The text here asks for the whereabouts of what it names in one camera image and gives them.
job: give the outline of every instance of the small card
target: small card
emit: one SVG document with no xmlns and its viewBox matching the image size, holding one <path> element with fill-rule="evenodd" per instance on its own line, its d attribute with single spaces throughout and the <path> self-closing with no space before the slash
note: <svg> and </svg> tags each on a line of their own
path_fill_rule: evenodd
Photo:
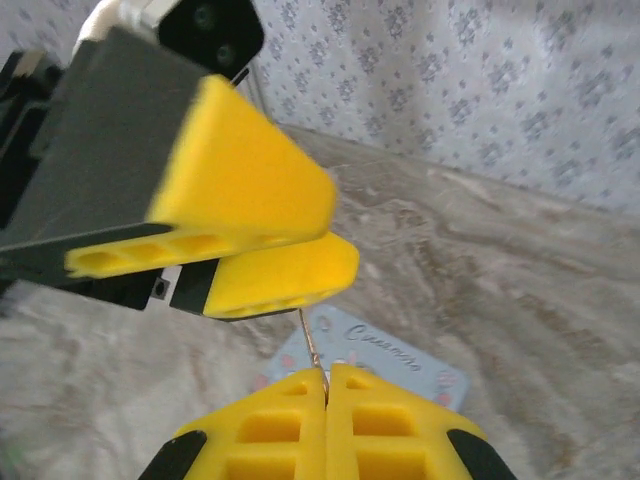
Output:
<svg viewBox="0 0 640 480">
<path fill-rule="evenodd" d="M 330 305 L 311 310 L 308 320 L 325 369 L 332 363 L 355 365 L 451 410 L 460 409 L 469 389 L 464 372 Z M 256 378 L 254 389 L 310 366 L 299 328 Z"/>
</svg>

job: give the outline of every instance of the yellow plastic part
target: yellow plastic part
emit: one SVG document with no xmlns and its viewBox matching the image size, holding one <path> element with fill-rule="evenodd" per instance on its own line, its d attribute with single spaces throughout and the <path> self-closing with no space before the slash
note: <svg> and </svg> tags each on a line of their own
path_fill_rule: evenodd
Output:
<svg viewBox="0 0 640 480">
<path fill-rule="evenodd" d="M 324 408 L 309 369 L 185 425 L 207 434 L 185 480 L 323 480 Z"/>
<path fill-rule="evenodd" d="M 67 252 L 75 277 L 104 278 L 310 241 L 329 228 L 331 178 L 231 84 L 205 77 L 146 221 L 169 233 Z"/>
<path fill-rule="evenodd" d="M 203 315 L 240 318 L 312 305 L 349 288 L 358 260 L 356 247 L 331 232 L 311 242 L 223 258 Z"/>
<path fill-rule="evenodd" d="M 473 480 L 447 437 L 451 429 L 486 439 L 455 412 L 362 369 L 333 365 L 325 478 Z"/>
</svg>

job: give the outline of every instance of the floral wallpaper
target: floral wallpaper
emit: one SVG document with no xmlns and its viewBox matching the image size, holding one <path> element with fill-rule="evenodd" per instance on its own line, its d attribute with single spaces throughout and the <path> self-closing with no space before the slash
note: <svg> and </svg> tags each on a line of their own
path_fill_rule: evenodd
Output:
<svg viewBox="0 0 640 480">
<path fill-rule="evenodd" d="M 638 0 L 255 0 L 274 118 L 640 214 Z M 4 0 L 68 60 L 95 1 Z"/>
</svg>

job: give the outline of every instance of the white cable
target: white cable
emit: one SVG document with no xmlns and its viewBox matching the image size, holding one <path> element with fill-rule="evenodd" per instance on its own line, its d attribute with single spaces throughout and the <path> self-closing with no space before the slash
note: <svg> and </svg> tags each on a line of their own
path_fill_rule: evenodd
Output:
<svg viewBox="0 0 640 480">
<path fill-rule="evenodd" d="M 83 40 L 104 40 L 109 29 L 120 23 L 120 2 L 121 0 L 100 0 L 82 24 L 72 55 L 76 54 Z"/>
</svg>

